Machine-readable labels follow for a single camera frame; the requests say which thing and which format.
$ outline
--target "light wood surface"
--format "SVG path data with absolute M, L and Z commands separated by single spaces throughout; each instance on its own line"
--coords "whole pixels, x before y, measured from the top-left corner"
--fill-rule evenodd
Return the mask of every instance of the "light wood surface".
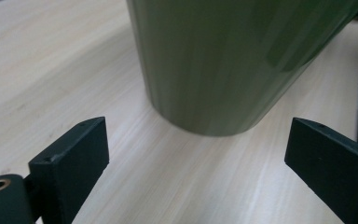
M 341 223 L 283 162 L 292 117 L 354 138 L 358 23 L 252 130 L 184 132 L 147 101 L 124 0 L 0 1 L 0 175 L 106 116 L 110 164 L 74 223 Z

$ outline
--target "cylindrical container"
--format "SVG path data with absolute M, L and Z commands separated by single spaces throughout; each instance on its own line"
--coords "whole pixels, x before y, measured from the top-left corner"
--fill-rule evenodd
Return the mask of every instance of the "cylindrical container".
M 206 135 L 255 126 L 358 0 L 128 0 L 148 97 Z

